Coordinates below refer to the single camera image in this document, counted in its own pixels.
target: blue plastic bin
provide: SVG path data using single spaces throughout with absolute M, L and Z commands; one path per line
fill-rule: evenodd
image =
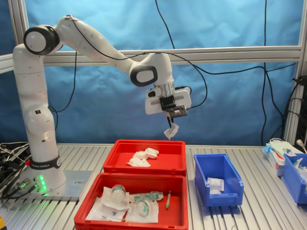
M 289 157 L 284 155 L 284 168 L 283 168 L 283 181 L 286 184 L 293 200 L 297 204 L 307 204 L 306 182 L 298 174 L 297 170 L 293 166 L 293 162 L 303 158 L 301 163 L 303 166 L 307 166 L 307 154 L 296 154 L 295 157 Z
M 206 207 L 242 204 L 244 184 L 226 154 L 196 154 L 195 183 Z M 207 178 L 224 180 L 224 193 L 210 194 Z

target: green led light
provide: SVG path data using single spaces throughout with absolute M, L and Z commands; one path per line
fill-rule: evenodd
M 41 184 L 43 186 L 43 189 L 40 192 L 44 192 L 44 191 L 47 190 L 47 187 L 46 187 L 45 181 L 44 181 L 44 177 L 42 175 L 40 175 L 39 178 L 40 178 L 40 182 L 41 182 Z

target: white box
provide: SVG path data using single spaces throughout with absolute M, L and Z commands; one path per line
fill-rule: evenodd
M 284 158 L 283 156 L 279 155 L 275 150 L 270 149 L 268 153 L 264 153 L 272 168 L 275 170 L 277 176 L 283 175 L 283 168 L 284 168 Z

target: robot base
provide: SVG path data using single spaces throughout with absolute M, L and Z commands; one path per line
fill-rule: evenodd
M 66 182 L 57 189 L 46 192 L 42 195 L 29 194 L 25 195 L 22 198 L 30 198 L 30 199 L 48 199 L 53 200 L 71 200 L 78 201 L 79 198 L 83 194 L 83 190 L 87 181 L 90 179 L 93 171 L 74 171 L 74 170 L 63 170 Z M 14 196 L 19 196 L 23 194 L 23 192 L 18 192 Z

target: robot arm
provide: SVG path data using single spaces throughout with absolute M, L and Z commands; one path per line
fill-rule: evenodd
M 189 90 L 175 89 L 169 56 L 150 53 L 136 62 L 118 52 L 98 31 L 72 15 L 64 16 L 56 26 L 40 25 L 28 29 L 24 44 L 13 51 L 14 73 L 24 117 L 32 158 L 30 169 L 21 174 L 25 178 L 44 176 L 48 190 L 65 182 L 59 169 L 53 115 L 48 109 L 47 86 L 43 58 L 68 45 L 78 52 L 97 60 L 104 60 L 128 74 L 139 87 L 154 84 L 146 92 L 147 114 L 166 112 L 171 118 L 187 114 L 191 106 Z M 42 193 L 40 184 L 37 193 Z

